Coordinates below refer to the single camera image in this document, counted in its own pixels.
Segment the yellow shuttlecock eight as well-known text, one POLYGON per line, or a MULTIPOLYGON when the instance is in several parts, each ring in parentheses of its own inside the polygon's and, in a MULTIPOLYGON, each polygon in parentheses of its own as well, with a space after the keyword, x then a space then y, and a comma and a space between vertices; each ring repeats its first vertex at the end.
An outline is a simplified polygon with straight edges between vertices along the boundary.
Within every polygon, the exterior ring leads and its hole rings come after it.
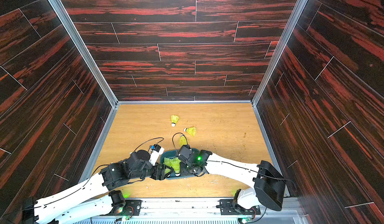
POLYGON ((164 164, 174 170, 175 176, 180 176, 181 173, 181 161, 178 158, 164 158, 164 164))

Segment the yellow shuttlecock twelve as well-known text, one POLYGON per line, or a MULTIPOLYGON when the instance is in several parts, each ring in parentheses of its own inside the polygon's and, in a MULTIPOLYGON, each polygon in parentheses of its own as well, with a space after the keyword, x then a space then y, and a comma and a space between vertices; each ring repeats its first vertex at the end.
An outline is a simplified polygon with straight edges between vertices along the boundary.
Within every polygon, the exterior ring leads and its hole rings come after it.
POLYGON ((184 135, 181 135, 179 140, 179 146, 182 147, 184 145, 188 145, 188 140, 184 135))

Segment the yellow shuttlecock ten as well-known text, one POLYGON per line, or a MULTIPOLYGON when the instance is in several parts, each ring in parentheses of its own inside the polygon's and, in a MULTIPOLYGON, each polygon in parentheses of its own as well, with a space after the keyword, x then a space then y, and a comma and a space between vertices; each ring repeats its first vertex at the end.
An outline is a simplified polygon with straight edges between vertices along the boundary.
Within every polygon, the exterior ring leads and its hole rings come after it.
POLYGON ((195 136, 196 135, 196 132, 197 132, 197 129, 195 127, 190 127, 190 128, 185 128, 184 131, 191 135, 191 136, 195 136))

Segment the yellow shuttlecock five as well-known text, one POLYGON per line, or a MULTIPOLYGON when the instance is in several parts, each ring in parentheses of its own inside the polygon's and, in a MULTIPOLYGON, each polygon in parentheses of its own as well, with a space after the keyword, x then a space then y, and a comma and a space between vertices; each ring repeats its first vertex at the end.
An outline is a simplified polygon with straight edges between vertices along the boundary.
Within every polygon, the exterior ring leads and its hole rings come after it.
POLYGON ((171 115, 171 126, 175 127, 180 117, 178 115, 171 115))

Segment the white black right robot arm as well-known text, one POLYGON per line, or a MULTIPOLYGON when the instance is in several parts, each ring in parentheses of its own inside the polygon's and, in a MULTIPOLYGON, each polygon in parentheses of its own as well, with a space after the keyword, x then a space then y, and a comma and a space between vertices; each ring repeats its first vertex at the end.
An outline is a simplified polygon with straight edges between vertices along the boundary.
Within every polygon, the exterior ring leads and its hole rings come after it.
POLYGON ((192 174, 224 176, 249 186, 240 190, 235 199, 244 209, 263 205, 273 211, 282 210, 286 179, 267 161, 260 164, 241 163, 210 151, 190 149, 186 145, 177 151, 177 158, 186 164, 192 174))

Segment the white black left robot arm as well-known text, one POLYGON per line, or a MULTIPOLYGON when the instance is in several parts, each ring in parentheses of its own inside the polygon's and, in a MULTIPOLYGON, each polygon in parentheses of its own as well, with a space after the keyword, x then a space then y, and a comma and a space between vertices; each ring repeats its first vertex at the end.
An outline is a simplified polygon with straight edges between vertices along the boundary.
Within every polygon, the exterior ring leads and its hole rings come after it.
POLYGON ((164 180, 174 170, 157 163, 160 153, 133 152, 128 159, 111 163, 91 178, 55 195, 25 200, 23 224, 72 224, 99 215, 122 213, 126 200, 119 187, 144 181, 164 180))

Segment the teal plastic storage tray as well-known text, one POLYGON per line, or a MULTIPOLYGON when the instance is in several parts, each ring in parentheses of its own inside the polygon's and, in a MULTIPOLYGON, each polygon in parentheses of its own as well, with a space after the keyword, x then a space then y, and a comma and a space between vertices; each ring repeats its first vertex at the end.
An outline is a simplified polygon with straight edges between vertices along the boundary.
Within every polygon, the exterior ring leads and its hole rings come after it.
POLYGON ((167 151, 161 155, 160 163, 166 165, 167 179, 181 179, 194 177, 194 169, 202 161, 198 149, 181 147, 178 151, 167 151))

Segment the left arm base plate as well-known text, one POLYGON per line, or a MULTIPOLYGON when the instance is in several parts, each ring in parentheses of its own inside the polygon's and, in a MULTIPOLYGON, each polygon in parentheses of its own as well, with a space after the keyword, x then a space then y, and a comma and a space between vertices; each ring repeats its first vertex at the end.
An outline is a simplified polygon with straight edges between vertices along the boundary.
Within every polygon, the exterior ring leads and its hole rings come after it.
POLYGON ((139 216, 142 209, 142 200, 126 199, 125 206, 120 208, 116 216, 134 217, 139 216))

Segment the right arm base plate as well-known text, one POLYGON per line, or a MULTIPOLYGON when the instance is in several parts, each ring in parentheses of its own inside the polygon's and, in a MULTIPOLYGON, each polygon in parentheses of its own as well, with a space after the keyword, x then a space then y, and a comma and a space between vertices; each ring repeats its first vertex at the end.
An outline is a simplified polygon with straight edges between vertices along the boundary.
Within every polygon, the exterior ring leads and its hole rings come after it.
POLYGON ((245 216, 257 216, 261 214, 261 211, 257 207, 251 209, 245 209, 238 205, 234 200, 220 199, 219 204, 216 205, 222 216, 234 216, 234 215, 245 215, 245 216))

